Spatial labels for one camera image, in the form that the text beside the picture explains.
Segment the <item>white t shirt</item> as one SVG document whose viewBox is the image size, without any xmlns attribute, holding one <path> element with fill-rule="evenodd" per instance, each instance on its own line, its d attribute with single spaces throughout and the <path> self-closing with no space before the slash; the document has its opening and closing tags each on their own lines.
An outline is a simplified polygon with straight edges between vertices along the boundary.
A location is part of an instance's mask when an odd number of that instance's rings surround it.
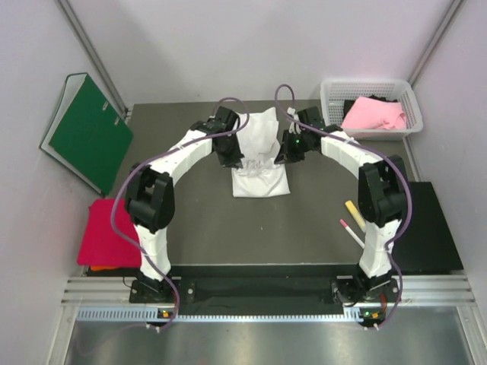
<svg viewBox="0 0 487 365">
<path fill-rule="evenodd" d="M 276 109 L 251 113 L 237 133 L 242 166 L 231 170 L 235 198 L 271 198 L 290 193 L 285 166 L 276 164 L 280 150 Z"/>
</svg>

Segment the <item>red t shirt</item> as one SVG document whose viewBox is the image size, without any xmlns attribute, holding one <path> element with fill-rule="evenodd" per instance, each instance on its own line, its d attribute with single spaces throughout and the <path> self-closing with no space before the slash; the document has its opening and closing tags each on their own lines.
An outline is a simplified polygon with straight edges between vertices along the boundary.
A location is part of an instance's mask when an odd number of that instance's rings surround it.
<svg viewBox="0 0 487 365">
<path fill-rule="evenodd" d="M 117 268 L 139 268 L 140 250 L 119 236 L 111 227 L 114 199 L 97 199 L 89 207 L 88 223 L 81 240 L 77 263 Z"/>
</svg>

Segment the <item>orange cloth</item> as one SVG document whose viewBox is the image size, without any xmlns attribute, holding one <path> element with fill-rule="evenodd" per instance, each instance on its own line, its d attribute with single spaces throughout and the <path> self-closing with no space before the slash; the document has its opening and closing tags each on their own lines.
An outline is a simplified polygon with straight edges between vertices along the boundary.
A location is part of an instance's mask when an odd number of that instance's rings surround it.
<svg viewBox="0 0 487 365">
<path fill-rule="evenodd" d="M 113 271 L 117 270 L 116 266 L 105 266 L 105 265 L 91 265 L 89 267 L 91 271 L 99 272 L 99 271 Z"/>
</svg>

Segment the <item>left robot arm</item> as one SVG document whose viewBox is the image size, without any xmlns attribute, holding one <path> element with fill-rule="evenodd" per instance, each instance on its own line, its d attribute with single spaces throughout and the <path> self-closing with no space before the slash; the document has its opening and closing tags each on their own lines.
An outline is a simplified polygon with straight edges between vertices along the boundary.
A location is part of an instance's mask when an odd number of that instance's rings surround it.
<svg viewBox="0 0 487 365">
<path fill-rule="evenodd" d="M 175 185 L 212 153 L 218 155 L 223 167 L 241 167 L 244 155 L 234 133 L 239 127 L 240 116 L 220 106 L 215 115 L 193 124 L 167 155 L 141 167 L 130 179 L 125 210 L 142 248 L 140 273 L 132 285 L 133 303 L 156 303 L 175 297 L 168 279 L 171 264 L 167 254 L 167 228 L 175 214 Z"/>
</svg>

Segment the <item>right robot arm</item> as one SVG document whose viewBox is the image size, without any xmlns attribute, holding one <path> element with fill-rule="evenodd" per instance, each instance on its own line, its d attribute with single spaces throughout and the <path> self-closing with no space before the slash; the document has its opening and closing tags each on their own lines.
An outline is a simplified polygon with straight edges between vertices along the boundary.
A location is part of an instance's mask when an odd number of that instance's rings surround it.
<svg viewBox="0 0 487 365">
<path fill-rule="evenodd" d="M 350 300 L 374 300 L 391 281 L 393 241 L 411 205 L 403 161 L 374 152 L 340 127 L 326 125 L 316 107 L 289 107 L 285 116 L 291 124 L 283 133 L 276 164 L 297 163 L 316 151 L 358 180 L 358 210 L 366 228 Z"/>
</svg>

